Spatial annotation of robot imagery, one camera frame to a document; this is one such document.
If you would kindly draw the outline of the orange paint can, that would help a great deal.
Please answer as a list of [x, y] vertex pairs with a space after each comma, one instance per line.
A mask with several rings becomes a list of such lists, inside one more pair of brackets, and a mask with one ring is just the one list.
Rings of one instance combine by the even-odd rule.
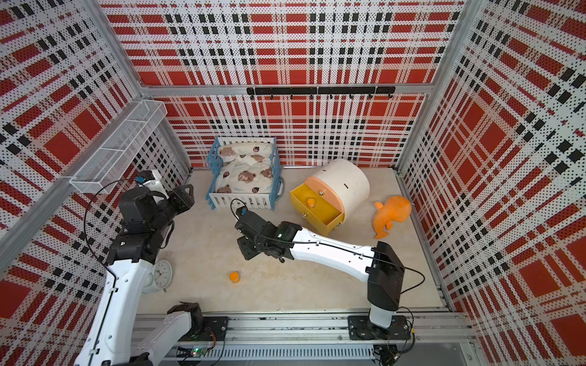
[[232, 283], [238, 283], [241, 280], [240, 274], [237, 271], [232, 271], [229, 275], [229, 279]]

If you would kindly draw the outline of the round cabinet with coloured drawers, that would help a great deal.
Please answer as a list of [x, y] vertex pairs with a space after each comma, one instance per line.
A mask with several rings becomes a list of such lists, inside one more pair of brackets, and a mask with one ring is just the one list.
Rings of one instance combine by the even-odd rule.
[[[290, 191], [294, 209], [322, 236], [344, 224], [354, 214], [370, 193], [369, 180], [353, 163], [336, 159]], [[307, 199], [314, 198], [314, 208], [307, 206]]]

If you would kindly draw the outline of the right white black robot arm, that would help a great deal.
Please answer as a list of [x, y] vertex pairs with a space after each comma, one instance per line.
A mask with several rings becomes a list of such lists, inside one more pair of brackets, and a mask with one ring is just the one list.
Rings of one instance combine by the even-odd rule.
[[368, 326], [377, 332], [392, 329], [407, 268], [385, 242], [358, 246], [318, 235], [298, 224], [274, 225], [242, 206], [233, 212], [237, 240], [246, 260], [264, 254], [283, 263], [288, 260], [314, 262], [344, 272], [366, 283], [370, 304]]

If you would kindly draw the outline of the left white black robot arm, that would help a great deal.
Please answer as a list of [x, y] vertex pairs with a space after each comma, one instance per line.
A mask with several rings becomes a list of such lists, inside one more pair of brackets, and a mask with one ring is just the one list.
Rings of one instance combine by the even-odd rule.
[[141, 295], [154, 283], [157, 256], [167, 245], [164, 234], [194, 203], [191, 184], [166, 193], [145, 186], [123, 193], [123, 230], [108, 252], [102, 299], [76, 365], [158, 365], [183, 336], [203, 331], [199, 304], [181, 303], [136, 349], [131, 346]]

